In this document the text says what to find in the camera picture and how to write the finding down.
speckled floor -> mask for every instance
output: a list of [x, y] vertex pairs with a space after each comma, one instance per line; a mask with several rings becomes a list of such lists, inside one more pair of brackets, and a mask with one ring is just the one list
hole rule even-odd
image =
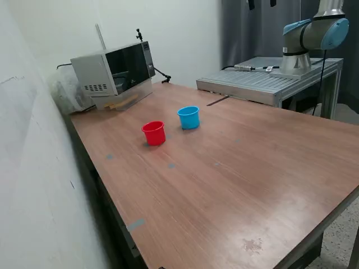
[[[338, 104], [335, 119], [359, 125], [359, 114]], [[346, 269], [359, 226], [359, 198], [354, 201], [324, 232], [321, 256], [307, 268]]]

gray curtain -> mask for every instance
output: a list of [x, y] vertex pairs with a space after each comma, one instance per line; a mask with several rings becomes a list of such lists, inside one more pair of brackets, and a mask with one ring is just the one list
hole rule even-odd
[[[320, 0], [255, 0], [250, 11], [245, 0], [222, 0], [222, 64], [241, 63], [257, 56], [281, 57], [283, 28], [287, 24], [312, 18]], [[345, 0], [343, 11], [350, 28], [346, 40], [327, 53], [328, 58], [344, 58], [340, 82], [339, 103], [347, 104], [359, 113], [357, 73], [359, 64], [359, 1]], [[321, 51], [310, 52], [322, 57]]]
[[300, 0], [222, 0], [222, 64], [241, 63], [257, 56], [281, 57], [283, 28], [301, 17]]

blue tape mark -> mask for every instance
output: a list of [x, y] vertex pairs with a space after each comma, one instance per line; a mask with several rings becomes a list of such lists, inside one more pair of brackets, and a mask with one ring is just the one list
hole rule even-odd
[[127, 227], [127, 230], [128, 231], [133, 231], [135, 230], [137, 227], [141, 226], [141, 225], [144, 225], [145, 224], [145, 220], [144, 219], [139, 219], [139, 220], [136, 220], [134, 223], [132, 223], [131, 225], [129, 225]]

blue cup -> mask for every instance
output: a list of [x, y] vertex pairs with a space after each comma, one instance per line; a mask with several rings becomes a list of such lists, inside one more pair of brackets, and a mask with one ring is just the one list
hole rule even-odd
[[195, 129], [200, 125], [199, 111], [197, 106], [186, 106], [177, 111], [182, 129]]

white wall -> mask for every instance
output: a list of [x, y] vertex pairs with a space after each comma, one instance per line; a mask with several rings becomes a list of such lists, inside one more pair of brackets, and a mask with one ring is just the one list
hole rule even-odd
[[220, 68], [220, 0], [7, 1], [45, 76], [102, 48], [96, 23], [107, 48], [137, 42], [140, 28], [155, 66], [173, 83], [195, 87], [197, 78]]
[[66, 127], [3, 0], [0, 36], [0, 268], [110, 268]]

